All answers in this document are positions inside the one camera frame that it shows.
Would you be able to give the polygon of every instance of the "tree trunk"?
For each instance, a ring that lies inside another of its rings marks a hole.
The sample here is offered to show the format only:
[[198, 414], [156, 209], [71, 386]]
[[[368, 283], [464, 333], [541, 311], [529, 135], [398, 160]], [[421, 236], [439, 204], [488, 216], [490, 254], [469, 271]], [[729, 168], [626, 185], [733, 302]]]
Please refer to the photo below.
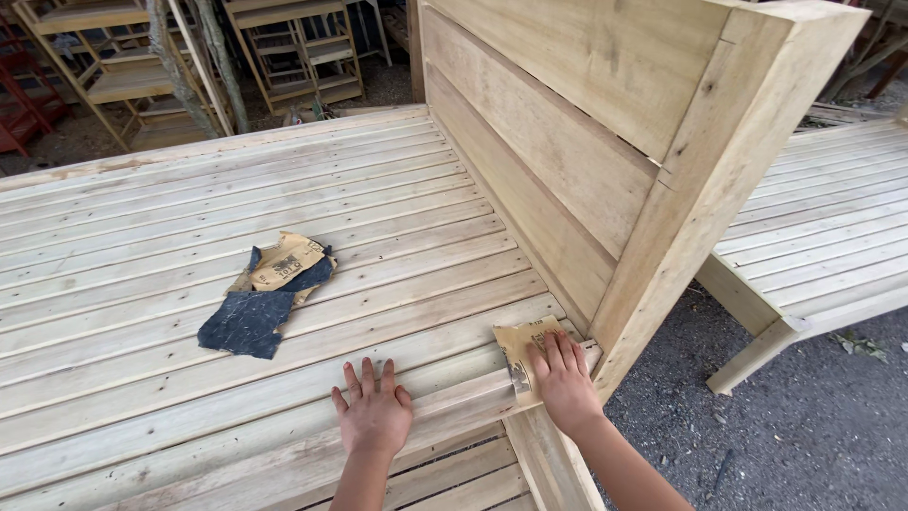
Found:
[[224, 84], [227, 85], [227, 95], [230, 96], [233, 113], [236, 115], [236, 124], [240, 128], [240, 133], [249, 133], [249, 118], [246, 116], [246, 105], [242, 102], [240, 85], [237, 83], [236, 75], [233, 73], [230, 55], [228, 55], [224, 46], [224, 34], [218, 25], [217, 19], [214, 17], [212, 2], [211, 0], [195, 0], [195, 4], [199, 7], [205, 44], [214, 53], [214, 63], [221, 72]]
[[183, 56], [173, 51], [170, 44], [170, 33], [167, 31], [167, 13], [170, 6], [166, 0], [148, 0], [148, 40], [149, 51], [161, 57], [161, 63], [173, 84], [173, 95], [180, 100], [189, 117], [197, 124], [208, 138], [218, 138], [218, 131], [212, 119], [202, 110], [202, 99], [199, 98], [176, 59]]

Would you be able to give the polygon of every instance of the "headboard panel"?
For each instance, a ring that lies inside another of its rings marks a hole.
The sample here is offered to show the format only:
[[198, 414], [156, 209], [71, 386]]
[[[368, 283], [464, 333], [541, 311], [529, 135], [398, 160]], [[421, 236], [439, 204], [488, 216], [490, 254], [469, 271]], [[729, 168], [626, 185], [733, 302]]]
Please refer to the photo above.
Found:
[[419, 0], [429, 111], [603, 347], [603, 400], [868, 15], [822, 0]]
[[702, 0], [427, 4], [659, 162], [730, 10]]

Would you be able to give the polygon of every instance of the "wooden furniture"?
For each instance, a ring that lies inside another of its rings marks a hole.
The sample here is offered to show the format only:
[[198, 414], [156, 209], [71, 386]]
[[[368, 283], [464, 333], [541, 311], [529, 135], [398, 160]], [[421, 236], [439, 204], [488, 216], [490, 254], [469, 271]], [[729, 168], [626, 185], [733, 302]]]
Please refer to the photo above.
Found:
[[[186, 23], [185, 14], [176, 0], [170, 0], [170, 4], [178, 25], [170, 34], [178, 33], [180, 40], [171, 36], [166, 44], [173, 45], [174, 51], [183, 59], [180, 68], [195, 94], [204, 98], [202, 105], [212, 122], [224, 134], [232, 135], [232, 115], [224, 101], [226, 93], [214, 80], [207, 51], [201, 51], [204, 47], [200, 43], [201, 37], [192, 30], [198, 27]], [[160, 58], [149, 52], [148, 45], [139, 44], [142, 39], [147, 42], [149, 22], [148, 12], [139, 0], [71, 3], [47, 12], [41, 11], [44, 5], [33, 4], [31, 0], [18, 0], [13, 7], [57, 66], [63, 69], [76, 93], [98, 115], [123, 149], [146, 150], [174, 141], [187, 143], [206, 138], [200, 127], [187, 122], [184, 109], [180, 108], [180, 112], [169, 109], [166, 114], [158, 114], [158, 109], [153, 108], [154, 97], [170, 94], [173, 83]], [[129, 34], [114, 35], [113, 29], [118, 26], [125, 26]], [[83, 33], [88, 29], [102, 29], [107, 38], [91, 41]], [[91, 64], [79, 76], [66, 66], [47, 38], [69, 32], [79, 37], [82, 49], [91, 57]], [[133, 115], [122, 129], [116, 129], [98, 106], [121, 101]], [[140, 129], [127, 144], [123, 137], [133, 123], [138, 123]]]
[[[350, 15], [343, 0], [234, 0], [224, 6], [272, 115], [289, 111], [288, 105], [275, 107], [285, 99], [294, 98], [308, 107], [316, 97], [323, 103], [333, 103], [365, 95]], [[258, 30], [273, 24], [286, 24], [286, 28], [277, 32]], [[295, 55], [298, 60], [291, 60], [289, 68], [278, 68], [271, 61], [276, 54]], [[316, 66], [327, 63], [336, 63], [337, 73], [319, 77]]]
[[756, 339], [707, 380], [727, 393], [787, 346], [908, 305], [908, 128], [793, 135], [696, 279]]
[[[369, 355], [415, 397], [401, 458], [503, 420], [519, 461], [424, 506], [483, 509], [501, 485], [602, 509], [577, 447], [518, 405], [491, 327], [554, 315], [607, 400], [866, 18], [635, 5], [423, 0], [428, 106], [0, 180], [0, 506], [319, 502], [346, 457], [329, 389]], [[603, 38], [624, 43], [590, 54]], [[334, 279], [273, 360], [198, 347], [281, 229], [332, 245]]]

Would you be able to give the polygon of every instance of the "gravel ground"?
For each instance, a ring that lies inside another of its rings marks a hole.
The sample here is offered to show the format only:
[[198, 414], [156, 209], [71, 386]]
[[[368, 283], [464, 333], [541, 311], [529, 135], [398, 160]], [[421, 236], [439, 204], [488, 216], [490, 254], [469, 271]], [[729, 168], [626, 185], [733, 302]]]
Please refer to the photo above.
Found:
[[905, 326], [908, 307], [849, 328], [882, 343], [888, 364], [820, 336], [714, 396], [706, 378], [751, 336], [693, 283], [606, 415], [698, 509], [908, 509]]

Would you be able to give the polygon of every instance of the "unfinished wood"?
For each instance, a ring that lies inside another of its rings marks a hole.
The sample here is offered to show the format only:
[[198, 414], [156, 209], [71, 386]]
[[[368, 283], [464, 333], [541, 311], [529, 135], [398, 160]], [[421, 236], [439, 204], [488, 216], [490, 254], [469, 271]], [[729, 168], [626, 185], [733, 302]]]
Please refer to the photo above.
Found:
[[782, 350], [804, 338], [804, 331], [808, 328], [809, 324], [802, 319], [791, 316], [779, 318], [710, 376], [706, 384], [716, 394], [730, 394], [734, 386], [743, 382], [774, 356], [782, 353]]
[[[591, 342], [583, 346], [587, 364], [593, 365], [600, 354], [598, 348]], [[518, 411], [520, 409], [506, 368], [424, 398], [417, 398], [413, 403], [414, 422], [407, 445], [398, 456], [405, 456], [430, 445], [440, 436], [469, 431]], [[305, 456], [300, 455], [299, 446], [290, 445], [281, 450], [247, 458], [232, 466], [225, 466], [205, 476], [191, 478], [128, 501], [121, 501], [110, 506], [110, 509], [125, 511], [148, 506], [164, 508], [162, 504], [169, 504], [167, 509], [199, 508], [197, 506], [203, 506], [205, 509], [245, 508], [249, 506], [253, 497], [250, 490], [255, 487], [263, 490], [262, 494], [255, 498], [255, 505], [261, 507], [268, 505], [269, 501], [280, 502], [340, 477], [346, 456], [342, 451], [340, 432], [337, 428], [309, 438], [304, 445]], [[312, 463], [313, 458], [319, 460], [319, 463]], [[519, 474], [519, 466], [513, 467]], [[513, 474], [508, 473], [507, 479], [500, 481], [496, 479], [493, 486], [513, 484], [515, 478], [512, 476]], [[488, 489], [487, 484], [469, 488], [476, 493], [475, 496], [464, 495], [463, 490], [460, 490], [434, 503], [430, 500], [423, 502], [438, 506], [440, 503], [449, 502], [453, 497], [454, 502], [462, 502], [465, 506], [469, 506], [470, 503], [476, 505], [479, 495], [486, 495], [487, 491], [497, 491], [494, 488]], [[197, 496], [205, 489], [209, 490], [208, 493]], [[526, 491], [525, 486], [523, 490], [511, 495], [519, 495], [523, 491]]]
[[284, 5], [272, 5], [255, 10], [236, 12], [233, 15], [237, 26], [252, 28], [309, 16], [328, 15], [344, 9], [341, 0], [306, 0]]
[[444, 15], [423, 14], [429, 64], [619, 258], [653, 183], [652, 162]]
[[605, 294], [614, 258], [444, 76], [429, 66], [427, 78], [432, 114], [450, 130], [452, 143], [462, 148], [465, 164], [475, 166], [472, 173], [478, 183], [481, 180], [484, 195], [498, 203], [499, 214], [524, 238], [522, 245], [535, 258], [534, 266], [541, 268], [549, 288], [560, 291], [559, 301], [582, 316], [571, 320], [585, 329]]
[[170, 94], [173, 84], [163, 65], [149, 65], [129, 71], [104, 73], [88, 89], [88, 99], [96, 105]]
[[427, 4], [660, 162], [731, 10], [700, 0]]
[[[458, 451], [464, 447], [473, 446], [479, 442], [489, 441], [490, 439], [504, 436], [505, 427], [500, 421], [473, 431], [468, 431], [462, 435], [453, 436], [452, 438], [443, 440], [412, 454], [395, 458], [391, 462], [388, 471], [389, 477], [394, 477], [399, 472], [415, 468], [417, 465], [421, 465], [435, 458], [443, 457], [444, 455]], [[327, 508], [331, 504], [330, 499], [334, 497], [334, 492], [337, 490], [337, 487], [338, 483], [325, 485], [304, 495], [285, 500], [275, 506], [270, 506], [267, 509], [269, 511], [297, 511], [297, 509], [303, 509], [304, 507], [312, 508], [311, 506], [322, 501], [327, 501], [322, 502], [321, 504], [321, 506], [326, 506]]]
[[32, 27], [40, 35], [50, 35], [138, 23], [148, 23], [148, 12], [133, 0], [104, 0], [57, 6]]
[[504, 425], [539, 511], [605, 511], [580, 450], [558, 431], [544, 406], [506, 417]]
[[[867, 13], [769, 3], [728, 15], [591, 329], [607, 399], [794, 131]], [[818, 58], [822, 53], [828, 58]]]
[[[331, 119], [319, 123], [308, 125], [288, 126], [276, 128], [268, 131], [237, 135], [230, 138], [209, 140], [198, 142], [191, 145], [168, 147], [166, 150], [148, 151], [144, 153], [112, 156], [109, 158], [94, 160], [92, 162], [83, 162], [73, 165], [30, 172], [23, 175], [15, 175], [0, 179], [0, 192], [11, 190], [20, 190], [18, 193], [6, 194], [3, 199], [9, 200], [13, 197], [29, 196], [35, 193], [33, 190], [21, 190], [30, 186], [59, 182], [78, 176], [89, 176], [102, 174], [117, 169], [126, 169], [138, 165], [161, 164], [167, 165], [167, 162], [177, 161], [181, 158], [194, 155], [214, 155], [219, 152], [232, 151], [244, 147], [259, 146], [265, 152], [268, 151], [268, 144], [286, 140], [301, 138], [306, 135], [325, 134], [335, 131], [353, 128], [357, 126], [380, 125], [397, 119], [407, 119], [424, 116], [428, 114], [428, 109], [424, 105], [414, 105], [413, 107], [401, 108], [392, 112], [392, 115], [386, 112], [378, 112], [369, 115], [357, 115], [355, 117]], [[68, 187], [69, 183], [59, 183], [60, 188]], [[54, 186], [42, 188], [38, 193], [53, 193]]]
[[202, 140], [208, 137], [191, 118], [177, 117], [142, 126], [129, 146], [136, 151], [148, 151]]
[[696, 281], [752, 336], [759, 336], [785, 315], [716, 253], [706, 258], [696, 273]]

